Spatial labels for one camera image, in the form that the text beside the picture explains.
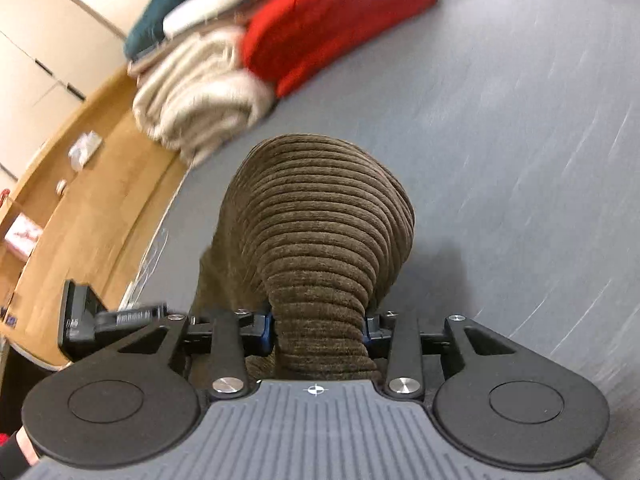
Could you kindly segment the red white box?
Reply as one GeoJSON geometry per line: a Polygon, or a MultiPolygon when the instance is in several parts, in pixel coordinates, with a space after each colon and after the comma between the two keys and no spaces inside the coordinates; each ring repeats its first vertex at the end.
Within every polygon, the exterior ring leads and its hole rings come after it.
{"type": "Polygon", "coordinates": [[[26,214],[19,214],[4,236],[4,244],[10,252],[23,262],[27,262],[34,252],[43,229],[28,218],[26,214]]]}

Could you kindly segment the wooden bed frame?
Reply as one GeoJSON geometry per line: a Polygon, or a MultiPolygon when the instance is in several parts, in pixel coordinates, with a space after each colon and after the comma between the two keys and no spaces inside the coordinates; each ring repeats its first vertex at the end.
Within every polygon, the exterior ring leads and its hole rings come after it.
{"type": "Polygon", "coordinates": [[[43,229],[27,262],[1,247],[1,335],[45,370],[67,363],[58,350],[64,283],[87,283],[116,309],[186,175],[178,154],[138,130],[131,111],[136,92],[126,70],[93,92],[1,208],[3,232],[19,214],[43,229]],[[75,172],[68,151],[89,131],[103,143],[75,172]]]}

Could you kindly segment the grey quilted mattress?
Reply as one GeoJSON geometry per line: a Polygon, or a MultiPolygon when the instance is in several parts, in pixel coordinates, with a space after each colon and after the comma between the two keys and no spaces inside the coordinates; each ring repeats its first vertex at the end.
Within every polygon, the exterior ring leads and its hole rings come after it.
{"type": "Polygon", "coordinates": [[[462,313],[590,378],[597,465],[639,474],[639,0],[439,0],[191,170],[131,292],[190,306],[248,151],[349,140],[402,183],[413,250],[386,308],[462,313]]]}

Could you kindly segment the cream folded blanket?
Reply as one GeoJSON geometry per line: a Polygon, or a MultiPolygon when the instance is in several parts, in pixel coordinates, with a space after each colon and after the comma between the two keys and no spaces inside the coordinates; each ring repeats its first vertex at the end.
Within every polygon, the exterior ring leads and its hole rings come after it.
{"type": "Polygon", "coordinates": [[[134,97],[138,128],[190,167],[254,127],[277,101],[270,84],[243,66],[244,36],[234,25],[190,36],[134,97]]]}

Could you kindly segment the red folded blanket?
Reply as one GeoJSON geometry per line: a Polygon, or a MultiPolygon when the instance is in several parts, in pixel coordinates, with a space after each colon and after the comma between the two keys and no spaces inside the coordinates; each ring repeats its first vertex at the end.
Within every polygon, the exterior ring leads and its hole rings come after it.
{"type": "Polygon", "coordinates": [[[250,20],[244,66],[283,98],[356,47],[438,0],[268,0],[250,20]]]}

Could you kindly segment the brown corduroy pants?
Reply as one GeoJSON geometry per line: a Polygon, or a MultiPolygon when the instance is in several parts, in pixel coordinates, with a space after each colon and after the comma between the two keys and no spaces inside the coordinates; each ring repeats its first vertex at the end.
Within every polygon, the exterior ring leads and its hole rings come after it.
{"type": "Polygon", "coordinates": [[[277,342],[253,379],[378,379],[366,316],[408,259],[414,211],[401,183],[349,142],[292,133],[248,153],[203,252],[191,310],[270,307],[277,342]]]}

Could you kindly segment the white tissue pack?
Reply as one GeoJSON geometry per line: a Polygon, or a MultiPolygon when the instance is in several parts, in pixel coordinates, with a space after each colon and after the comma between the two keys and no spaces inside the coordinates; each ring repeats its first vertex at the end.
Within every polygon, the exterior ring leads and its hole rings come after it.
{"type": "Polygon", "coordinates": [[[91,157],[96,154],[103,143],[103,138],[95,131],[81,133],[76,142],[68,151],[70,166],[75,172],[84,169],[91,157]]]}

